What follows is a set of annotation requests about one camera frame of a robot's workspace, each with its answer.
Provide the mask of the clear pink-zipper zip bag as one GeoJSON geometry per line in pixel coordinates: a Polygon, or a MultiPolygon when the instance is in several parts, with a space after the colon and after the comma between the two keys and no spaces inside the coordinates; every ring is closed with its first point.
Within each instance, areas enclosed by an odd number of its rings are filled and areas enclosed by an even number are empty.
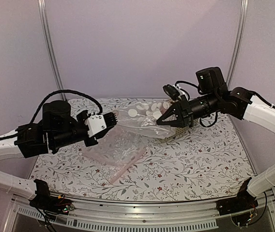
{"type": "Polygon", "coordinates": [[[107,180],[113,184],[125,171],[148,151],[139,135],[112,128],[98,144],[82,147],[82,155],[95,161],[100,172],[107,172],[107,180]]]}

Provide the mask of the clear white-dotted zip bag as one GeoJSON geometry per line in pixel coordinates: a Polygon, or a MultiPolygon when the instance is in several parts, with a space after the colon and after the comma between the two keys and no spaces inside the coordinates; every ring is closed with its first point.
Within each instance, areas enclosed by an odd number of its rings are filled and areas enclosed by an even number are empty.
{"type": "Polygon", "coordinates": [[[122,129],[151,138],[166,139],[176,133],[169,125],[157,125],[156,121],[171,106],[164,100],[137,102],[127,107],[113,110],[118,119],[117,125],[122,129]]]}

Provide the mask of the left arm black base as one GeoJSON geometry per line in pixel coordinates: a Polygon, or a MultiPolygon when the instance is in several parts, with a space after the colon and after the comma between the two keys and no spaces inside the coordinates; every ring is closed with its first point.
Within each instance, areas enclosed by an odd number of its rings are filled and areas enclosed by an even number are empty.
{"type": "Polygon", "coordinates": [[[29,200],[30,206],[36,207],[40,210],[47,211],[53,214],[67,215],[74,210],[73,202],[67,199],[64,194],[59,196],[52,196],[49,191],[47,182],[39,179],[34,180],[36,190],[35,196],[29,200]]]}

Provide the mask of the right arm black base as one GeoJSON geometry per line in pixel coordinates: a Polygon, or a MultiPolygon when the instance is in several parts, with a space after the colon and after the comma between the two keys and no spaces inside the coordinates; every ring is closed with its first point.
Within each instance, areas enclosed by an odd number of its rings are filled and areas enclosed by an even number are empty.
{"type": "Polygon", "coordinates": [[[251,179],[252,178],[249,178],[243,182],[235,197],[216,202],[216,208],[220,216],[247,210],[247,213],[232,216],[232,222],[238,227],[248,226],[253,217],[256,216],[258,202],[256,197],[251,196],[247,192],[247,186],[251,179]]]}

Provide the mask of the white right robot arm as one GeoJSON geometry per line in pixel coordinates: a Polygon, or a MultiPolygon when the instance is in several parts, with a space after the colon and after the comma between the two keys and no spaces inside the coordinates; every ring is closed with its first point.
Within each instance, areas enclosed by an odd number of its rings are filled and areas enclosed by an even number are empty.
{"type": "MultiPolygon", "coordinates": [[[[232,91],[216,88],[191,101],[174,86],[166,85],[164,91],[172,97],[174,103],[157,119],[157,125],[192,127],[195,119],[208,117],[212,113],[222,113],[254,123],[275,134],[275,106],[267,103],[254,91],[242,87],[232,91]]],[[[233,207],[243,211],[251,204],[252,198],[272,187],[275,187],[275,164],[242,183],[237,197],[233,199],[233,207]]]]}

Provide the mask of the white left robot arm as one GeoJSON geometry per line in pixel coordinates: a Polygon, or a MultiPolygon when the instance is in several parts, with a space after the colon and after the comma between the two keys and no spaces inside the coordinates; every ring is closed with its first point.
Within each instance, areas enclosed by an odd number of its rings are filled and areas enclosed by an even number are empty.
{"type": "MultiPolygon", "coordinates": [[[[116,124],[113,112],[89,114],[85,110],[77,118],[70,113],[47,112],[39,123],[20,126],[0,137],[0,161],[56,154],[62,147],[79,142],[94,146],[116,124]]],[[[44,210],[55,204],[47,183],[41,180],[22,179],[0,171],[0,189],[30,201],[35,199],[44,210]]]]}

